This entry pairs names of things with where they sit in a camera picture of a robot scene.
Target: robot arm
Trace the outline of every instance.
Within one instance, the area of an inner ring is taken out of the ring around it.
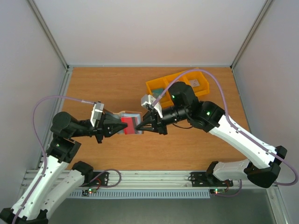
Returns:
[[[169,93],[174,106],[165,109],[159,106],[153,108],[151,103],[155,99],[152,100],[152,96],[142,98],[142,105],[149,111],[144,115],[143,122],[136,127],[137,130],[167,134],[167,125],[186,119],[194,128],[223,139],[248,158],[240,162],[212,162],[206,172],[206,181],[211,186],[217,180],[227,179],[249,179],[263,188],[268,188],[273,184],[280,172],[281,162],[250,138],[283,159],[287,152],[284,147],[274,147],[262,142],[229,117],[237,128],[237,130],[234,129],[227,121],[223,109],[213,102],[198,101],[191,86],[183,82],[174,83],[169,88]]]
[[[79,136],[95,136],[98,143],[104,137],[111,137],[128,125],[119,119],[105,114],[104,105],[94,104],[89,120],[76,120],[66,112],[55,115],[51,131],[53,140],[47,149],[47,168],[43,174],[44,163],[23,196],[12,208],[3,209],[0,219],[11,224],[46,224],[55,209],[64,199],[83,183],[93,177],[93,167],[77,162],[67,177],[51,190],[53,184],[68,167],[81,144],[72,139]]]

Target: metal floor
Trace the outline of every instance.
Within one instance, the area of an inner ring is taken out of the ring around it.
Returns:
[[[49,224],[275,224],[266,190],[233,198],[67,199]]]

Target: gray wall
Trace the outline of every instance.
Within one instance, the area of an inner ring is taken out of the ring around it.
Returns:
[[[235,69],[252,133],[288,149],[299,170],[299,1],[276,0]],[[282,166],[279,180],[293,181]],[[280,187],[292,223],[299,223],[298,184]]]
[[[36,0],[71,65],[230,66],[265,0]]]
[[[57,94],[64,69],[24,0],[0,1],[0,210],[17,199],[26,169],[40,148],[31,114],[36,101]],[[53,101],[37,111],[44,136]]]

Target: orange wooden board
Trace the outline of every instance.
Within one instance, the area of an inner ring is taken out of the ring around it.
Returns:
[[[107,110],[146,112],[140,106],[146,93],[145,82],[189,68],[112,67],[74,68],[67,96],[101,101]],[[230,116],[248,129],[239,94],[230,68],[205,68],[219,80],[228,103]],[[210,94],[200,100],[213,101],[223,108],[219,90],[214,81]],[[89,119],[92,105],[66,100],[63,111],[76,119]],[[185,121],[181,126],[189,126]],[[184,130],[168,126],[168,135],[114,135],[102,144],[89,137],[74,138],[82,143],[73,163],[84,161],[94,169],[121,170],[205,170],[212,161],[239,161],[245,157],[223,140],[195,128]]]

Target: yellow plastic bin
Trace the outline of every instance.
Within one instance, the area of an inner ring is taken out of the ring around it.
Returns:
[[[156,89],[165,89],[171,81],[182,74],[184,71],[175,73],[169,76],[156,78],[146,82],[147,94],[153,95],[153,91]],[[184,82],[190,85],[197,97],[210,93],[210,85],[205,76],[200,71],[192,71],[182,76],[178,81]],[[165,96],[160,100],[162,108],[172,106],[173,102],[169,92],[167,91]]]

